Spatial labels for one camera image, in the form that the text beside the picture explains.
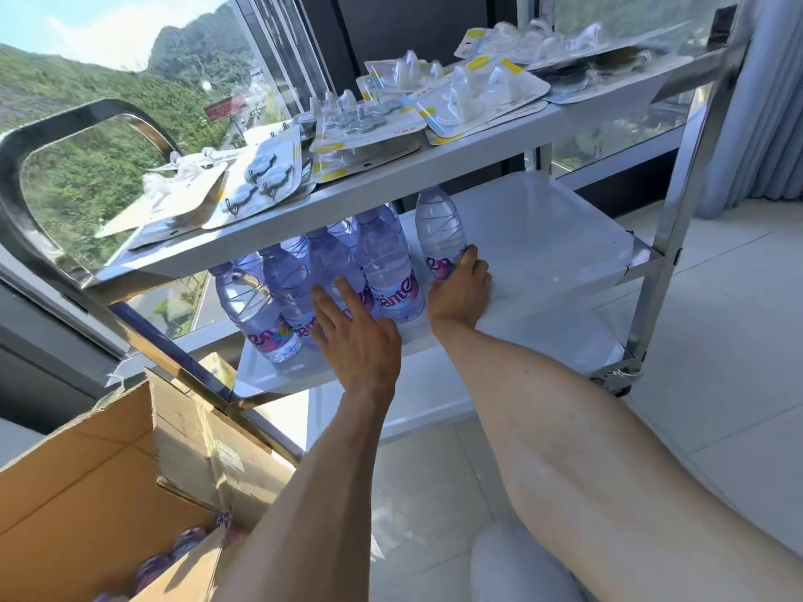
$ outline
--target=cart wheel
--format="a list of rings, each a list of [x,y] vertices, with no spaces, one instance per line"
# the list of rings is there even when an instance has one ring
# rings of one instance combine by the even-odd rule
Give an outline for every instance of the cart wheel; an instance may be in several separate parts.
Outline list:
[[[633,388],[633,385],[632,384],[628,384],[622,390],[614,393],[614,397],[617,397],[617,398],[620,398],[620,399],[622,397],[626,397],[626,396],[628,396],[630,394],[630,389],[632,389],[632,388]]]

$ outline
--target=sky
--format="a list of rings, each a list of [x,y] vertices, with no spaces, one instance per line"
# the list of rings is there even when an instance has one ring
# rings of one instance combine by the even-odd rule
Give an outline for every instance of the sky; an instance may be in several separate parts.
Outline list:
[[[0,43],[136,71],[162,27],[183,27],[225,1],[0,0]]]

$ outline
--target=top shelf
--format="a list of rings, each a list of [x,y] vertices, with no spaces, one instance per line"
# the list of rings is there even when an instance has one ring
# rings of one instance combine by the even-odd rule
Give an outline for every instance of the top shelf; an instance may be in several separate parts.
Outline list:
[[[567,139],[643,109],[653,101],[710,82],[719,71],[722,53],[717,50],[702,55],[583,102],[550,104],[537,114],[436,148],[424,143],[410,156],[329,184],[309,197],[219,230],[198,230],[136,252],[121,249],[120,255],[85,289],[103,303],[114,303],[523,151]]]

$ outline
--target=hand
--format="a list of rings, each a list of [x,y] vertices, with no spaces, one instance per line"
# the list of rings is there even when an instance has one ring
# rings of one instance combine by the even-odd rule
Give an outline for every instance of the hand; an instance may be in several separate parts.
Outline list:
[[[349,395],[379,393],[387,406],[402,369],[402,337],[390,319],[374,321],[366,305],[344,277],[335,286],[351,311],[349,319],[324,289],[315,285],[312,300],[316,323],[312,339]]]
[[[455,271],[430,289],[430,325],[435,336],[451,323],[474,329],[491,294],[488,262],[477,259],[477,246],[468,245]]]

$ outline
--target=cloud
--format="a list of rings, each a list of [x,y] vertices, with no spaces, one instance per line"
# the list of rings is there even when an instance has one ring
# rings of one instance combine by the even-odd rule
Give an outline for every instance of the cloud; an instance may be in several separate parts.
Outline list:
[[[153,41],[165,26],[183,27],[226,0],[159,0],[131,2],[83,26],[48,17],[55,44],[48,52],[85,63],[137,71],[148,65]]]

